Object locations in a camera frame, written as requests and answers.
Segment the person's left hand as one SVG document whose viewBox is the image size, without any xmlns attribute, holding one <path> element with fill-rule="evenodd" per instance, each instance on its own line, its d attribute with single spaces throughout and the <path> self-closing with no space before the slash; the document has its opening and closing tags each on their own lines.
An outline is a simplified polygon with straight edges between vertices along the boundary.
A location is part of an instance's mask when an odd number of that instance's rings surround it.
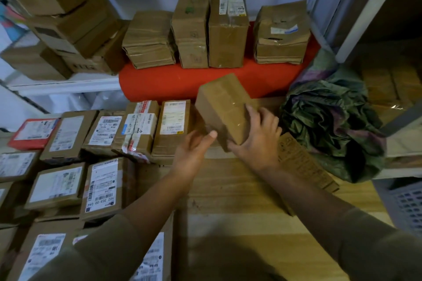
<svg viewBox="0 0 422 281">
<path fill-rule="evenodd" d="M 207 152 L 199 151 L 199 142 L 203 136 L 205 135 L 193 130 L 177 147 L 174 155 L 171 174 L 187 185 L 190 185 L 198 174 Z"/>
</svg>

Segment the plain taped cardboard box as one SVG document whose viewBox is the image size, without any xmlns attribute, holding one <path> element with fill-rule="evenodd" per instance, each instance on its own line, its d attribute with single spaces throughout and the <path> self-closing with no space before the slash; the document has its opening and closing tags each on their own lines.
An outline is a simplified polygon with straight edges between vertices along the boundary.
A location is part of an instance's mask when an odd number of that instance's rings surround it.
<svg viewBox="0 0 422 281">
<path fill-rule="evenodd" d="M 217 131 L 217 140 L 225 152 L 229 152 L 228 140 L 241 145 L 249 136 L 250 114 L 246 105 L 259 108 L 235 74 L 205 83 L 198 89 L 195 108 L 205 125 Z"/>
</svg>

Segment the person's right forearm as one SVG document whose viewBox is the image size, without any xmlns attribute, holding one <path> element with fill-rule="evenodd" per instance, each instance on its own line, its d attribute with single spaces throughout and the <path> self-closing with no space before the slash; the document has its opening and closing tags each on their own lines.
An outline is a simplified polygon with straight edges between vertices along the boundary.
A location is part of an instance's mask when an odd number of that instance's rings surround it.
<svg viewBox="0 0 422 281">
<path fill-rule="evenodd" d="M 254 172 L 285 199 L 350 281 L 422 281 L 422 239 L 280 167 Z"/>
</svg>

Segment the person's left forearm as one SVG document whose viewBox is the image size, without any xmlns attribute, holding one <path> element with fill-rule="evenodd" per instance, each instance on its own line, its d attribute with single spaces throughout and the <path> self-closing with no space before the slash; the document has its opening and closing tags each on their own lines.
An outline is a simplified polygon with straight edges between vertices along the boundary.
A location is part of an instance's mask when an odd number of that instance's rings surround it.
<svg viewBox="0 0 422 281">
<path fill-rule="evenodd" d="M 129 281 L 195 176 L 172 169 L 124 211 L 65 247 L 29 281 Z"/>
</svg>

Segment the flat printed cardboard piece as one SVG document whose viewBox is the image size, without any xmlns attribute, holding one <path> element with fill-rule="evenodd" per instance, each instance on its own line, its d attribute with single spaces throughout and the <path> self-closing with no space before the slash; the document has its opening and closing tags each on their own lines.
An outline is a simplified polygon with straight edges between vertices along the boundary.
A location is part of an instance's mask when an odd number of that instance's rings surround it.
<svg viewBox="0 0 422 281">
<path fill-rule="evenodd" d="M 290 133 L 278 140 L 278 159 L 284 170 L 329 193 L 339 190 L 339 185 L 322 166 L 300 145 Z"/>
</svg>

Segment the green purple crumpled cloth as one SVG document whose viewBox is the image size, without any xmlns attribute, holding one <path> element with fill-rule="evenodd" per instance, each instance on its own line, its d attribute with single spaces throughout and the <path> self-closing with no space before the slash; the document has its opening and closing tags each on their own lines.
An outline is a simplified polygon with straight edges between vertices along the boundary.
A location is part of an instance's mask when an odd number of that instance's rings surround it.
<svg viewBox="0 0 422 281">
<path fill-rule="evenodd" d="M 385 167 L 382 122 L 359 75 L 320 49 L 291 84 L 279 109 L 282 125 L 330 174 L 350 183 Z"/>
</svg>

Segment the red cloth covered bench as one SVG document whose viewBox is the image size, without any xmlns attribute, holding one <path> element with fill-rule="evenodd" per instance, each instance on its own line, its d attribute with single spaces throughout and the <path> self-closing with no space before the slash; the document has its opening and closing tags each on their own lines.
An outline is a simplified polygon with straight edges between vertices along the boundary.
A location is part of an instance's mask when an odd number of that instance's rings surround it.
<svg viewBox="0 0 422 281">
<path fill-rule="evenodd" d="M 182 68 L 177 63 L 145 69 L 135 69 L 128 62 L 119 73 L 119 85 L 131 102 L 154 100 L 196 99 L 199 86 L 234 73 L 251 98 L 285 95 L 300 73 L 309 65 L 320 49 L 311 35 L 303 63 L 257 64 L 253 57 L 254 22 L 248 30 L 244 64 L 241 68 Z"/>
</svg>

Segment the crumpled cardboard box torn label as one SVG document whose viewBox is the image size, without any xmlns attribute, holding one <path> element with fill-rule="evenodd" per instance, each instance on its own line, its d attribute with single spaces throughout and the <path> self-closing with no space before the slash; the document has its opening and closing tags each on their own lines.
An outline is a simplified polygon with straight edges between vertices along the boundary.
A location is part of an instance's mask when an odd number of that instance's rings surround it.
<svg viewBox="0 0 422 281">
<path fill-rule="evenodd" d="M 307 0 L 262 6 L 253 34 L 258 64 L 301 64 L 311 36 Z"/>
</svg>

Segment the cardboard box white top label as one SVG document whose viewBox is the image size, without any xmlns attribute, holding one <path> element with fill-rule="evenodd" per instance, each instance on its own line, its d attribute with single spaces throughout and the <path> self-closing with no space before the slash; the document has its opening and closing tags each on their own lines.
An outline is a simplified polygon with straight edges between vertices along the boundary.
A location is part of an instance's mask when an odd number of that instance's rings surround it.
<svg viewBox="0 0 422 281">
<path fill-rule="evenodd" d="M 245 0 L 212 0 L 208 21 L 211 68 L 243 66 L 249 26 Z"/>
</svg>

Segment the tall cardboard box green mark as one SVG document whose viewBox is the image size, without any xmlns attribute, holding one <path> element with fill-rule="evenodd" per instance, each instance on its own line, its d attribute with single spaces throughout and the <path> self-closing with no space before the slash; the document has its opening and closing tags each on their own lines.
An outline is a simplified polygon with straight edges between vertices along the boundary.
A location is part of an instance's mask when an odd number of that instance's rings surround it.
<svg viewBox="0 0 422 281">
<path fill-rule="evenodd" d="M 182 68 L 208 68 L 208 20 L 212 0 L 178 0 L 171 26 Z"/>
</svg>

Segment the stack of flattened cardboard boxes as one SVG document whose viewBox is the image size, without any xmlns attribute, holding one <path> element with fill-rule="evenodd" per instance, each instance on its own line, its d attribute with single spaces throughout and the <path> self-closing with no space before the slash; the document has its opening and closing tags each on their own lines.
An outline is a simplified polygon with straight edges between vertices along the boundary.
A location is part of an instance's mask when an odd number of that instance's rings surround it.
<svg viewBox="0 0 422 281">
<path fill-rule="evenodd" d="M 135 69 L 176 63 L 177 45 L 173 36 L 173 12 L 137 11 L 130 21 L 122 48 Z"/>
</svg>

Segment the blurred cardboard boxes on rack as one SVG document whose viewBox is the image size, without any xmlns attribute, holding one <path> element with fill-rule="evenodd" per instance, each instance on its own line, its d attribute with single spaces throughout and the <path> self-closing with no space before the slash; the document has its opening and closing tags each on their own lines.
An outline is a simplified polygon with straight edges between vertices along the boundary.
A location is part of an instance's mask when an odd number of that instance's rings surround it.
<svg viewBox="0 0 422 281">
<path fill-rule="evenodd" d="M 363 55 L 355 63 L 366 85 L 368 102 L 383 125 L 422 99 L 422 62 L 402 55 Z"/>
</svg>

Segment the brown cardboard box printed side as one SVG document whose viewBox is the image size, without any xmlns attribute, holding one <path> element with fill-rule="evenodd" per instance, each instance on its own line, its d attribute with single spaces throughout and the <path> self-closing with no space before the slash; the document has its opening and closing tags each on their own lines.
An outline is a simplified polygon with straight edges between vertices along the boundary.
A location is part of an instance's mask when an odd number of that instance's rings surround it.
<svg viewBox="0 0 422 281">
<path fill-rule="evenodd" d="M 120 20 L 121 28 L 116 31 L 93 55 L 85 59 L 77 54 L 64 54 L 61 58 L 68 68 L 75 73 L 100 73 L 118 75 L 129 61 L 122 48 L 124 36 L 129 27 L 129 20 Z"/>
</svg>

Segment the white plastic lattice basket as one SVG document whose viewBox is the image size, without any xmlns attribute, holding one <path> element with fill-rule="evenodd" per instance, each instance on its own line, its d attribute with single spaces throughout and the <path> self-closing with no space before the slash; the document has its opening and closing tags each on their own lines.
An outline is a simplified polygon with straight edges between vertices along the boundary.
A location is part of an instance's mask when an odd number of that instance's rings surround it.
<svg viewBox="0 0 422 281">
<path fill-rule="evenodd" d="M 372 181 L 393 225 L 422 239 L 422 178 Z"/>
</svg>

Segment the red parcel white label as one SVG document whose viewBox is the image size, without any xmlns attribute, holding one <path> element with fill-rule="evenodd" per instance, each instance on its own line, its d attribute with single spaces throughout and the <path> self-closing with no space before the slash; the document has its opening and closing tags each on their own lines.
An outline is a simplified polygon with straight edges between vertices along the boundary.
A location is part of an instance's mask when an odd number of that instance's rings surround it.
<svg viewBox="0 0 422 281">
<path fill-rule="evenodd" d="M 60 118 L 27 119 L 7 146 L 18 151 L 43 150 Z"/>
</svg>

